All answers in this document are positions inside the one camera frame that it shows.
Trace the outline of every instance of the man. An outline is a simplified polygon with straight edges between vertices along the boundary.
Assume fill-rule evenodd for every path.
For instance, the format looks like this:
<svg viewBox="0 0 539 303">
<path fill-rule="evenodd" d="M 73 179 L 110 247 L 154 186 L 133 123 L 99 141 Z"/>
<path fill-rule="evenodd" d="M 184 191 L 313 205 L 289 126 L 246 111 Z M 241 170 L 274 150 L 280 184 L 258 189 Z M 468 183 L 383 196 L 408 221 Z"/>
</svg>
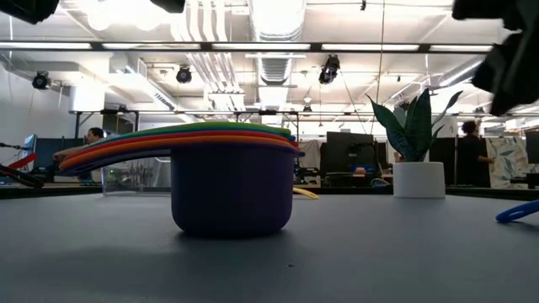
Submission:
<svg viewBox="0 0 539 303">
<path fill-rule="evenodd" d="M 464 122 L 462 131 L 466 136 L 458 144 L 459 184 L 488 187 L 488 180 L 481 172 L 488 171 L 485 166 L 494 163 L 494 159 L 482 155 L 479 127 L 474 121 Z"/>
<path fill-rule="evenodd" d="M 88 130 L 88 133 L 86 135 L 86 140 L 89 145 L 92 145 L 93 143 L 97 143 L 99 141 L 102 141 L 104 139 L 104 132 L 99 127 L 93 127 Z M 82 150 L 86 146 L 75 146 L 72 148 L 67 148 L 66 150 L 59 151 L 54 154 L 53 158 L 55 161 L 62 162 L 64 161 L 64 158 Z"/>
</svg>

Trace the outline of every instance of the poster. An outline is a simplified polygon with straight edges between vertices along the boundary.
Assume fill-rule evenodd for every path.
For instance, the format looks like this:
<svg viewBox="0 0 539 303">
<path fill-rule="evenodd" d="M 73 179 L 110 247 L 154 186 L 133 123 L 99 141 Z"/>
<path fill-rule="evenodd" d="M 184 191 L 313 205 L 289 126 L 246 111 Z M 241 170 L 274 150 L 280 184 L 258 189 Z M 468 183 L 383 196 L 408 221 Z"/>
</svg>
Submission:
<svg viewBox="0 0 539 303">
<path fill-rule="evenodd" d="M 526 141 L 520 137 L 487 138 L 488 157 L 494 164 L 488 166 L 492 189 L 527 189 L 527 184 L 511 184 L 512 178 L 539 172 L 539 166 L 528 164 Z"/>
</svg>

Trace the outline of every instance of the green leaf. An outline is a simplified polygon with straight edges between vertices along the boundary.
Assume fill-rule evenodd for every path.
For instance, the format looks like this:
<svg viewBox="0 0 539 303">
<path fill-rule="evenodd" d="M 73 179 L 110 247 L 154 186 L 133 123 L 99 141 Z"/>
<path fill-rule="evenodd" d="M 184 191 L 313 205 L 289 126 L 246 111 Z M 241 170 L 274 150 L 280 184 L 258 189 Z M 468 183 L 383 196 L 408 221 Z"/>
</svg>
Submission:
<svg viewBox="0 0 539 303">
<path fill-rule="evenodd" d="M 394 130 L 386 129 L 387 140 L 393 148 L 401 154 L 404 159 L 407 161 L 412 161 L 412 158 L 415 157 L 415 151 L 410 147 L 406 136 L 404 134 L 398 133 Z"/>
<path fill-rule="evenodd" d="M 444 125 L 438 127 L 438 129 L 435 130 L 435 133 L 432 134 L 432 140 L 430 141 L 430 144 L 431 144 L 431 145 L 432 145 L 432 143 L 434 143 L 434 142 L 436 141 L 436 138 L 438 137 L 438 133 L 439 133 L 440 130 L 443 129 L 443 128 L 444 128 Z"/>
<path fill-rule="evenodd" d="M 449 99 L 449 103 L 446 105 L 446 109 L 444 109 L 443 112 L 441 112 L 438 117 L 436 117 L 435 121 L 432 122 L 432 126 L 434 126 L 436 123 L 438 123 L 444 116 L 446 115 L 446 112 L 448 109 L 450 109 L 453 105 L 455 105 L 458 98 L 461 96 L 462 91 L 455 93 L 453 97 Z"/>
<path fill-rule="evenodd" d="M 415 151 L 429 149 L 432 140 L 432 126 L 429 89 L 425 89 L 414 106 L 413 113 L 408 113 L 409 126 L 406 128 L 406 139 Z"/>
<path fill-rule="evenodd" d="M 395 115 L 393 115 L 391 110 L 383 105 L 374 103 L 369 95 L 366 96 L 371 101 L 372 110 L 374 111 L 374 115 L 376 116 L 378 122 L 380 122 L 380 124 L 387 130 L 394 130 L 398 133 L 404 134 L 403 127 L 398 123 L 397 118 Z"/>
<path fill-rule="evenodd" d="M 404 129 L 407 130 L 408 127 L 410 127 L 410 123 L 412 123 L 412 116 L 414 115 L 415 111 L 415 105 L 418 103 L 418 98 L 415 97 L 414 100 L 410 103 L 410 106 L 408 106 L 408 113 L 406 114 L 406 124 L 404 125 Z"/>
<path fill-rule="evenodd" d="M 398 123 L 402 127 L 404 127 L 404 125 L 406 124 L 406 112 L 404 112 L 404 109 L 400 107 L 396 107 L 393 110 L 393 115 L 395 115 L 395 118 L 397 118 Z"/>
</svg>

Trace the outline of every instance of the desk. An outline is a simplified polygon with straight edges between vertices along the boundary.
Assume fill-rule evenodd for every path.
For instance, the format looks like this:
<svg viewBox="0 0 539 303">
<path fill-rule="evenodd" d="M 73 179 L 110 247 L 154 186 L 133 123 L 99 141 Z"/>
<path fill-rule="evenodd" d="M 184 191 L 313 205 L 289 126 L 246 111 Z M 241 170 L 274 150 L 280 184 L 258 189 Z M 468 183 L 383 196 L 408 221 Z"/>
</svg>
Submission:
<svg viewBox="0 0 539 303">
<path fill-rule="evenodd" d="M 294 198 L 282 233 L 186 237 L 168 197 L 0 201 L 2 302 L 537 302 L 539 215 L 448 196 Z"/>
</svg>

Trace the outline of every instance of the fluorescent light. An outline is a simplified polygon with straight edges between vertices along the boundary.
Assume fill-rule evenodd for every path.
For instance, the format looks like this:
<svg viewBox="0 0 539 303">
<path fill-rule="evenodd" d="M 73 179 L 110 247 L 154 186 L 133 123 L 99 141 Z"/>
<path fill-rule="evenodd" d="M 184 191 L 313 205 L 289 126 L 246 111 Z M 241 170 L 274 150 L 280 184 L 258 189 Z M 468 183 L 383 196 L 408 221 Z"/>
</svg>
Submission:
<svg viewBox="0 0 539 303">
<path fill-rule="evenodd" d="M 82 42 L 0 42 L 1 49 L 54 49 L 54 50 L 90 50 L 89 43 Z"/>
<path fill-rule="evenodd" d="M 297 44 L 297 43 L 271 43 L 271 42 L 258 42 L 258 43 L 214 43 L 213 48 L 215 50 L 287 50 L 287 51 L 305 51 L 311 48 L 310 44 Z"/>
<path fill-rule="evenodd" d="M 198 43 L 103 43 L 108 50 L 199 50 Z"/>
<path fill-rule="evenodd" d="M 317 112 L 317 111 L 312 111 L 312 112 L 298 112 L 299 115 L 329 115 L 329 116 L 334 116 L 334 115 L 345 115 L 346 113 L 343 113 L 343 112 Z"/>
<path fill-rule="evenodd" d="M 431 51 L 490 51 L 491 45 L 432 45 Z"/>
<path fill-rule="evenodd" d="M 298 54 L 245 54 L 247 59 L 305 59 L 307 56 Z"/>
<path fill-rule="evenodd" d="M 232 111 L 186 111 L 186 114 L 203 114 L 203 115 L 209 115 L 209 114 L 234 114 Z"/>
<path fill-rule="evenodd" d="M 416 51 L 419 45 L 323 44 L 323 51 Z"/>
</svg>

